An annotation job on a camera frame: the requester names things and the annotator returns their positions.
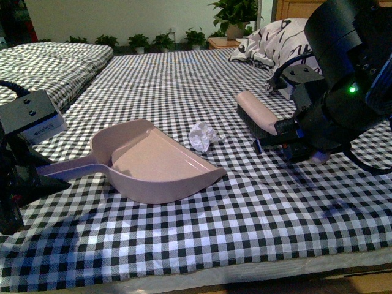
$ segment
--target wooden furniture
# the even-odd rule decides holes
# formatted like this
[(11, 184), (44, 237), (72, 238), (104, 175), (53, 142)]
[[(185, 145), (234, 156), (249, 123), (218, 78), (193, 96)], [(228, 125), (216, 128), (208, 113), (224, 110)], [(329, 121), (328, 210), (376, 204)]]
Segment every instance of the wooden furniture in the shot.
[[(277, 0), (276, 20), (284, 18), (309, 18), (325, 0)], [(381, 6), (392, 7), (392, 0), (379, 1)]]
[(208, 38), (209, 49), (222, 49), (222, 48), (232, 48), (238, 47), (240, 44), (236, 40), (227, 40), (226, 37), (215, 37)]

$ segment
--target green plant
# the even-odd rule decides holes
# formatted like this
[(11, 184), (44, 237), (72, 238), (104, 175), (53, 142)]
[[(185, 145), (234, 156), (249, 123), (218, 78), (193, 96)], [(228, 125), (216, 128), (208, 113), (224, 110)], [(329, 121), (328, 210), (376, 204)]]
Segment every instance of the green plant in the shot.
[(220, 8), (214, 16), (214, 25), (220, 23), (223, 33), (230, 24), (243, 29), (243, 23), (257, 21), (257, 0), (219, 0), (210, 5), (213, 5), (214, 9)]
[(160, 34), (155, 36), (153, 44), (159, 49), (174, 49), (174, 41), (170, 38), (170, 34)]
[(88, 44), (88, 41), (86, 38), (81, 38), (79, 36), (74, 37), (74, 36), (69, 36), (69, 41), (66, 41), (66, 43), (84, 43)]
[(209, 35), (210, 38), (224, 37), (224, 36), (225, 36), (225, 33), (222, 32), (221, 29), (218, 29), (216, 32)]
[(113, 49), (116, 48), (117, 38), (113, 37), (112, 35), (101, 35), (97, 38), (96, 44), (98, 45), (108, 45), (111, 46)]
[(189, 45), (204, 45), (206, 42), (206, 35), (204, 32), (195, 31), (193, 28), (185, 32), (186, 39)]
[(143, 34), (136, 34), (133, 37), (129, 37), (128, 40), (131, 48), (148, 47), (148, 37)]
[(252, 26), (247, 26), (246, 29), (245, 29), (245, 31), (244, 31), (244, 36), (247, 37), (247, 36), (249, 36), (249, 35), (252, 34), (252, 33), (253, 33), (253, 28), (252, 28)]

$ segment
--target pink dustpan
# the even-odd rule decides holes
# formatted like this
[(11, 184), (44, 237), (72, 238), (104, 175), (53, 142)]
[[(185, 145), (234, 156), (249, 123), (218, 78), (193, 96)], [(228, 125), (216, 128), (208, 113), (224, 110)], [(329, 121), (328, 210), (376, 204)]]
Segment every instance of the pink dustpan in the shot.
[(37, 171), (64, 181), (104, 173), (123, 196), (149, 204), (183, 199), (226, 174), (145, 119), (103, 129), (93, 136), (90, 155)]

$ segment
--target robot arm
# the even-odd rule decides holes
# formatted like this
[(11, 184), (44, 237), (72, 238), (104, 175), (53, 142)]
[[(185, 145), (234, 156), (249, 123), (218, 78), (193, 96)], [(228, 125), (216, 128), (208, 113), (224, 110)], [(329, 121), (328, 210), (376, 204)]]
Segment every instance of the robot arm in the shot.
[(351, 141), (392, 114), (391, 22), (392, 8), (375, 0), (324, 2), (305, 26), (323, 77), (305, 65), (283, 71), (302, 81), (292, 94), (296, 112), (277, 121), (277, 136), (259, 146), (282, 144), (292, 162), (343, 151), (373, 174), (391, 172), (367, 167), (350, 152)]
[(31, 143), (65, 129), (64, 118), (44, 91), (29, 93), (23, 88), (17, 91), (16, 100), (0, 106), (0, 233), (3, 235), (13, 235), (24, 226), (20, 207), (70, 186), (38, 175), (36, 167), (51, 161), (31, 147)]

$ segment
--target wooden nightstand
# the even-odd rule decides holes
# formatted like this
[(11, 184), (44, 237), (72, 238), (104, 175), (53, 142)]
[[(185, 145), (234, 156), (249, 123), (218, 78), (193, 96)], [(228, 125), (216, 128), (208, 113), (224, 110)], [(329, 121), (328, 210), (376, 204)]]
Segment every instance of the wooden nightstand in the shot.
[(227, 40), (226, 37), (208, 38), (209, 49), (222, 49), (238, 47), (240, 44), (236, 40)]

